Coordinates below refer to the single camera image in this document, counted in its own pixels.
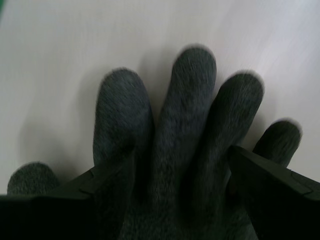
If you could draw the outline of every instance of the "glove finger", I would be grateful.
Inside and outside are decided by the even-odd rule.
[[[99,186],[94,193],[98,239],[117,240],[128,206],[132,200],[134,186],[134,151],[124,152],[117,159],[120,164],[92,169],[93,185]],[[104,184],[99,184],[107,176]]]
[[[273,123],[256,143],[253,152],[287,167],[301,140],[300,129],[288,120]]]
[[[191,199],[184,201],[191,204],[187,209],[194,211],[191,216],[199,223],[216,217],[228,181],[227,150],[246,135],[263,94],[255,76],[239,73],[221,86],[210,108],[199,149],[182,186],[182,196]]]
[[[255,145],[253,152],[277,164],[287,167],[301,141],[300,128],[289,120],[273,123]],[[235,190],[231,178],[227,187],[227,210],[225,214],[225,239],[258,239],[251,225],[247,211]]]
[[[101,82],[95,109],[93,161],[95,166],[113,162],[134,150],[136,189],[143,193],[150,167],[154,122],[145,86],[128,69],[112,71]]]
[[[154,200],[172,203],[203,133],[216,80],[216,62],[203,47],[177,58],[152,149]]]
[[[12,174],[7,187],[7,194],[46,194],[59,185],[59,181],[50,167],[40,162],[32,162],[22,166]]]

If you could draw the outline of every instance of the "gloved hand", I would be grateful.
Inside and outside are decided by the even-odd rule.
[[[154,137],[149,98],[139,76],[120,69],[102,82],[96,105],[94,165],[133,165],[123,171],[133,176],[134,184],[124,219],[110,219],[108,206],[99,210],[104,213],[101,236],[256,239],[229,182],[226,153],[245,137],[262,101],[263,86],[252,73],[237,73],[222,85],[212,103],[215,80],[216,62],[207,49],[184,50],[172,68]],[[300,138],[293,123],[279,121],[253,151],[287,166]],[[117,157],[124,150],[133,157]]]

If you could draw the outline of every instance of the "black plastic object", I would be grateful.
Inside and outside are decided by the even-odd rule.
[[[320,238],[320,183],[238,146],[229,167],[259,240]]]
[[[45,195],[0,196],[3,239],[113,239],[120,229],[133,187],[132,161],[93,167]],[[108,219],[98,214],[108,205]],[[99,229],[109,233],[107,236]]]

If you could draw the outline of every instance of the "white surface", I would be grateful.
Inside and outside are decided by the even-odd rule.
[[[245,146],[273,121],[303,128],[289,168],[320,181],[320,1],[9,0],[0,21],[0,192],[30,161],[63,181],[93,166],[95,100],[112,68],[139,73],[155,116],[185,45],[215,54],[216,90],[252,69],[265,95]]]

